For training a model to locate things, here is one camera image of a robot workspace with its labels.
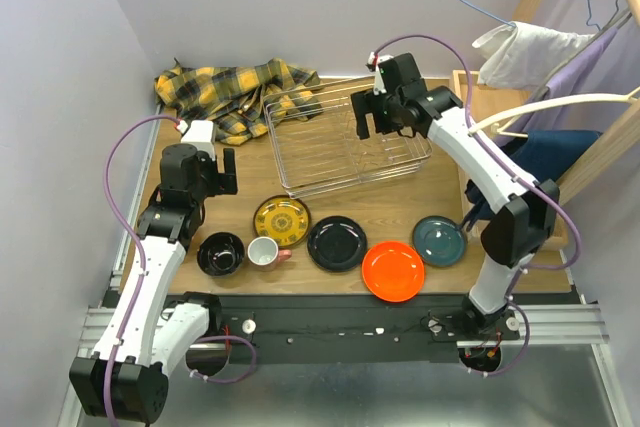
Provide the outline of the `wire metal dish rack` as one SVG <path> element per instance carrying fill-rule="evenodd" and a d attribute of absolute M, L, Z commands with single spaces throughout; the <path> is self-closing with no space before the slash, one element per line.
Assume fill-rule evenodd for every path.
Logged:
<path fill-rule="evenodd" d="M 264 98 L 279 180 L 290 197 L 411 174 L 431 157 L 427 140 L 377 134 L 371 118 L 370 137 L 358 138 L 351 95 L 372 86 L 371 77 L 326 79 Z"/>

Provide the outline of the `pink white mug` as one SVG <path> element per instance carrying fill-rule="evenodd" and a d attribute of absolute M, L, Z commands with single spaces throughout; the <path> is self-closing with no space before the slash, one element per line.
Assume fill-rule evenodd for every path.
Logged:
<path fill-rule="evenodd" d="M 251 241 L 247 248 L 249 261 L 263 271 L 274 270 L 281 262 L 289 260 L 292 251 L 282 250 L 278 243 L 271 237 L 257 237 Z"/>

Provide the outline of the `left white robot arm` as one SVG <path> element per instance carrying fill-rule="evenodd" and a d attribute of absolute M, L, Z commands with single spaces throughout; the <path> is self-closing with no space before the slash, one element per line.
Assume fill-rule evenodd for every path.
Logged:
<path fill-rule="evenodd" d="M 156 422 L 169 378 L 196 341 L 214 340 L 222 327 L 212 294 L 190 292 L 159 322 L 169 286 L 205 220 L 207 198 L 238 192 L 235 152 L 216 160 L 211 146 L 166 147 L 160 182 L 139 216 L 136 253 L 117 307 L 89 357 L 72 362 L 69 378 L 84 412 L 110 421 Z"/>

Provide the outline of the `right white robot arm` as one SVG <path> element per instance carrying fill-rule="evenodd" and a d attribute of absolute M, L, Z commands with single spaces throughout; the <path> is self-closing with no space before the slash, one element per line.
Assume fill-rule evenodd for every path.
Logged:
<path fill-rule="evenodd" d="M 538 182 L 484 133 L 471 134 L 462 100 L 447 87 L 428 89 L 412 54 L 371 54 L 367 67 L 373 86 L 351 96 L 357 136 L 409 129 L 431 141 L 466 172 L 493 213 L 481 233 L 480 274 L 453 314 L 458 332 L 483 338 L 506 310 L 517 271 L 552 234 L 559 188 L 552 180 Z"/>

